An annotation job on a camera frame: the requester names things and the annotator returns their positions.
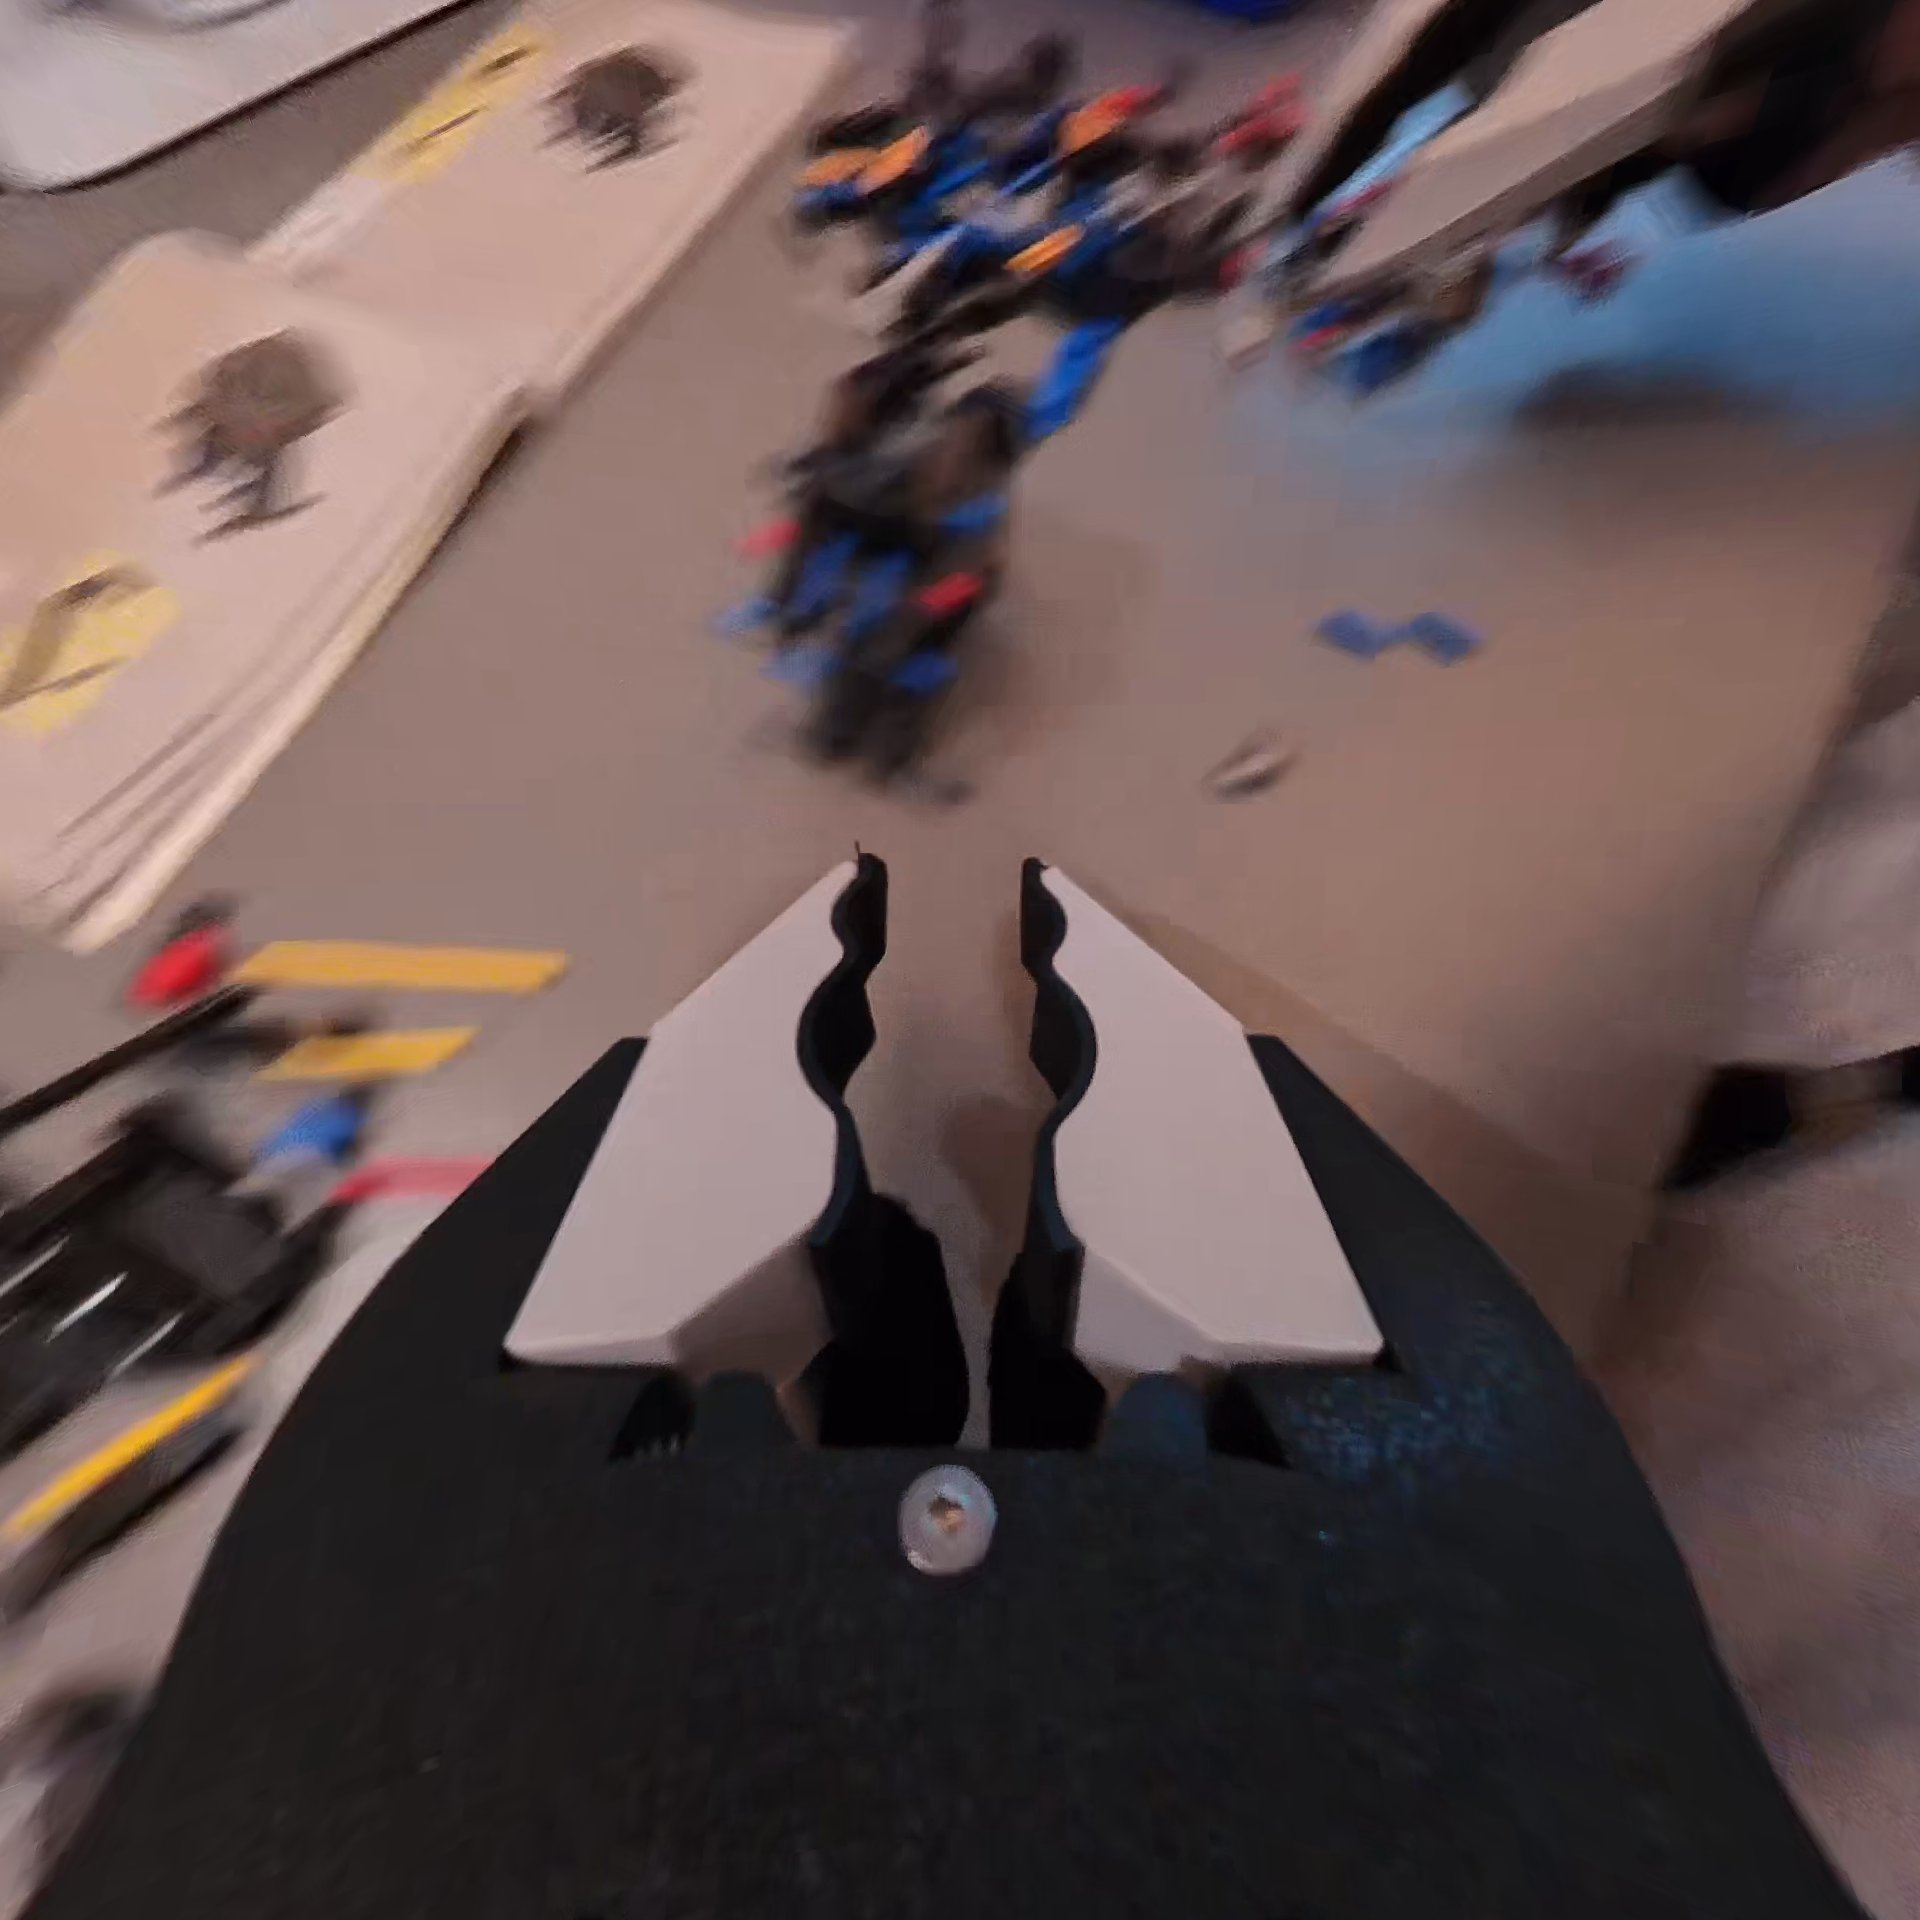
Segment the red strip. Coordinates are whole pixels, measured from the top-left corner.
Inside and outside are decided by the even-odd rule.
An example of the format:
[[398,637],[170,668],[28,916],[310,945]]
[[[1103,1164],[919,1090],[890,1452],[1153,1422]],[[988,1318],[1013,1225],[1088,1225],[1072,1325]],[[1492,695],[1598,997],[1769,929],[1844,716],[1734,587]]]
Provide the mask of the red strip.
[[345,1164],[327,1186],[327,1207],[382,1207],[382,1199],[450,1199],[464,1191],[495,1162],[489,1155],[434,1155],[434,1162],[365,1162]]

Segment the red lego piece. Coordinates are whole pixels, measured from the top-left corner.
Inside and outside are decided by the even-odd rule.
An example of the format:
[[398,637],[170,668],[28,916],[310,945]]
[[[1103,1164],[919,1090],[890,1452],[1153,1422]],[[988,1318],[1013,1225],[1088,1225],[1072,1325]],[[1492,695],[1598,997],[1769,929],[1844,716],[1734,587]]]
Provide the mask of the red lego piece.
[[165,1009],[212,992],[225,978],[225,958],[234,958],[225,945],[234,945],[234,905],[217,905],[217,901],[188,905],[157,934],[157,945],[134,968],[129,1009],[165,1010]]

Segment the pile of small lego pins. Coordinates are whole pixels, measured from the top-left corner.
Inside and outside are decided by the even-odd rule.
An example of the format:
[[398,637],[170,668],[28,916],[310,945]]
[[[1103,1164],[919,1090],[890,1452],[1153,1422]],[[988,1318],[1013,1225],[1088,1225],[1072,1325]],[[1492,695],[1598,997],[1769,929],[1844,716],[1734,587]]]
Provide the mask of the pile of small lego pins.
[[1065,90],[1083,47],[1036,31],[988,78],[919,51],[890,98],[809,135],[788,199],[799,242],[869,231],[853,298],[879,298],[879,349],[832,386],[827,444],[909,418],[964,340],[1062,320],[1028,391],[1028,437],[1062,434],[1127,325],[1173,298],[1223,298],[1263,258],[1269,169],[1297,139],[1297,72],[1275,72],[1216,128],[1158,135],[1185,72]]

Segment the small blue lego piece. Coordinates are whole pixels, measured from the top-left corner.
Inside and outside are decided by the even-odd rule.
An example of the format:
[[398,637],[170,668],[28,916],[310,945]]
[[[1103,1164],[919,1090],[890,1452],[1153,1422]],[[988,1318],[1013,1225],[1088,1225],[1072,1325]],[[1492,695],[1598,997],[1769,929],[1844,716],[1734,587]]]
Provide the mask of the small blue lego piece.
[[345,1164],[365,1142],[365,1112],[372,1090],[365,1084],[338,1084],[323,1090],[305,1107],[290,1107],[258,1148],[253,1148],[253,1176],[258,1164]]

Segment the lego instruction booklet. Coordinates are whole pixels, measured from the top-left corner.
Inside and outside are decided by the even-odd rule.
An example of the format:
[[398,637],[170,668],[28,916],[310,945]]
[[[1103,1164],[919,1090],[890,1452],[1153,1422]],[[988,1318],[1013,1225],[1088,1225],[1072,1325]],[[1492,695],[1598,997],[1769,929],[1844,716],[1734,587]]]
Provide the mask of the lego instruction booklet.
[[4,391],[4,929],[122,939],[499,444],[779,161],[827,7],[516,7],[258,242],[153,231]]

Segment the white rounded board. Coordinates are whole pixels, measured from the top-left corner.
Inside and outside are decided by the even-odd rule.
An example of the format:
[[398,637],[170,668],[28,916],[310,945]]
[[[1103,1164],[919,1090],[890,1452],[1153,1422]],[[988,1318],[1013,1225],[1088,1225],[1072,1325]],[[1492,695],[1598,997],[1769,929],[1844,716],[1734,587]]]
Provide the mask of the white rounded board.
[[450,0],[4,0],[0,178],[112,178]]

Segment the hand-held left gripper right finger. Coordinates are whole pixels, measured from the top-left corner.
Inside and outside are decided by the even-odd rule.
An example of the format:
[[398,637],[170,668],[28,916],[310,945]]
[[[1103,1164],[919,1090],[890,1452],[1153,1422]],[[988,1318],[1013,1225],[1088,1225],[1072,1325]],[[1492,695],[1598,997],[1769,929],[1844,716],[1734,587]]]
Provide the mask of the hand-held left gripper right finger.
[[988,1441],[1093,1447],[1137,1381],[1374,1366],[1382,1318],[1250,1030],[1055,861],[1017,866],[1036,1130]]

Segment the black brick assembly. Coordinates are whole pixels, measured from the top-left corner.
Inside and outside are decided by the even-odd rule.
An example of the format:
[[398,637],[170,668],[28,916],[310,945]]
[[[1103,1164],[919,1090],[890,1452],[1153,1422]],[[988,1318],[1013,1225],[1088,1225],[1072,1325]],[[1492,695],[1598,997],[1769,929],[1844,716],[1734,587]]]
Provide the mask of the black brick assembly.
[[0,1452],[22,1460],[112,1381],[270,1331],[345,1230],[338,1162],[243,1164],[153,1090],[0,1211]]

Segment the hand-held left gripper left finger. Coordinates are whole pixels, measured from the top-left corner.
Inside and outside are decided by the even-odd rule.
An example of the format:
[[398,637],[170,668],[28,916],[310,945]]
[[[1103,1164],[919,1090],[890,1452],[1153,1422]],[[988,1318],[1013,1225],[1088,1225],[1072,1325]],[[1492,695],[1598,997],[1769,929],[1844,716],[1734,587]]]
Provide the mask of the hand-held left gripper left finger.
[[504,1361],[755,1372],[822,1447],[958,1441],[946,1252],[849,1107],[879,958],[887,861],[853,854],[643,1039]]

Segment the yellow and black strip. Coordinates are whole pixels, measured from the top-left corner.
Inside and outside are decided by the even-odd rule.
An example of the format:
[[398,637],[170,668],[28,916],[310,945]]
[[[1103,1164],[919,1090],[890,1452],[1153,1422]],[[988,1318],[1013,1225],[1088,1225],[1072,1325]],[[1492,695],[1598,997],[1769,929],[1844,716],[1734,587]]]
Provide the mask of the yellow and black strip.
[[217,1361],[153,1416],[129,1422],[48,1484],[4,1505],[4,1584],[52,1590],[73,1567],[134,1530],[194,1471],[208,1471],[253,1422],[253,1350]]

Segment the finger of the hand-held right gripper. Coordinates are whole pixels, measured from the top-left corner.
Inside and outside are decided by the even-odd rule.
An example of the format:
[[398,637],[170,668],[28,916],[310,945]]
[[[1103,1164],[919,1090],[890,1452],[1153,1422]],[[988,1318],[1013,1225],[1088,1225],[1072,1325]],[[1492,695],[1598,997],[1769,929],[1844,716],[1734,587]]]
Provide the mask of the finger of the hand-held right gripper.
[[1574,14],[1589,14],[1589,0],[1374,7],[1288,152],[1288,205],[1310,216],[1325,194],[1343,194],[1417,98],[1463,88],[1480,108],[1506,64]]
[[1660,139],[1757,19],[1750,0],[1598,0],[1549,24],[1472,111],[1402,161],[1330,251],[1330,285],[1426,277],[1463,248],[1529,227],[1549,199]]

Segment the partly built lego model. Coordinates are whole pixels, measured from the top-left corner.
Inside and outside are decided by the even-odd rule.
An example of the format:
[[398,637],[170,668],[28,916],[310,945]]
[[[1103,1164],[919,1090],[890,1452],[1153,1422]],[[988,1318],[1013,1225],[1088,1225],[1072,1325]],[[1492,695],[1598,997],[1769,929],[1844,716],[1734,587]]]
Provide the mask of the partly built lego model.
[[887,349],[843,374],[810,437],[772,464],[779,514],[755,532],[766,582],[723,616],[723,635],[762,637],[766,675],[809,695],[809,757],[898,795],[954,795],[927,771],[927,739],[1009,582],[1028,391],[946,391],[975,359],[980,349]]

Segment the person's right forearm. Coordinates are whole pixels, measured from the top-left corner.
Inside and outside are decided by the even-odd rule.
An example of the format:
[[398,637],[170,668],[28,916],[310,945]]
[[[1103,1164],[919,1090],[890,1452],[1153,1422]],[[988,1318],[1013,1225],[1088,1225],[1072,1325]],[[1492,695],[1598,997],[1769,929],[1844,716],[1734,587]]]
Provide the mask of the person's right forearm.
[[1250,366],[1288,398],[1367,427],[1913,427],[1913,152],[1757,218],[1709,218],[1680,178],[1660,178],[1598,227],[1598,248],[1622,277],[1578,298],[1549,274],[1549,242],[1514,231],[1480,320],[1382,386],[1360,374],[1360,349],[1385,334],[1382,320],[1325,356],[1296,320]]

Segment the blue lego panel piece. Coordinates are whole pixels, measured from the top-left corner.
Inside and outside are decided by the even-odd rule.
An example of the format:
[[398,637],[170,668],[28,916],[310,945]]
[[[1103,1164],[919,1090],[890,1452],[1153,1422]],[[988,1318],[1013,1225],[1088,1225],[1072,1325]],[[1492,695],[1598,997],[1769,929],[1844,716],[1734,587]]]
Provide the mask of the blue lego panel piece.
[[1367,616],[1352,616],[1352,607],[1325,616],[1325,618],[1310,629],[1310,637],[1325,637],[1325,648],[1349,650],[1349,660],[1382,660],[1382,650],[1396,650],[1396,648],[1414,648],[1414,650],[1426,650],[1426,660],[1439,660],[1439,668],[1472,660],[1472,650],[1488,648],[1480,629],[1466,629],[1466,618],[1452,618],[1452,616],[1367,618]]

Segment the long yellow strip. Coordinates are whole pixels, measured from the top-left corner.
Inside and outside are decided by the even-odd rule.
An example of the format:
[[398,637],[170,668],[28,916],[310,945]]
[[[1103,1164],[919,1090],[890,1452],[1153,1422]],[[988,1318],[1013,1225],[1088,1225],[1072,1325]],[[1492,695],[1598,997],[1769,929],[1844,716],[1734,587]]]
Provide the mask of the long yellow strip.
[[359,992],[547,992],[569,971],[550,945],[398,945],[398,939],[268,939],[234,989],[359,989]]

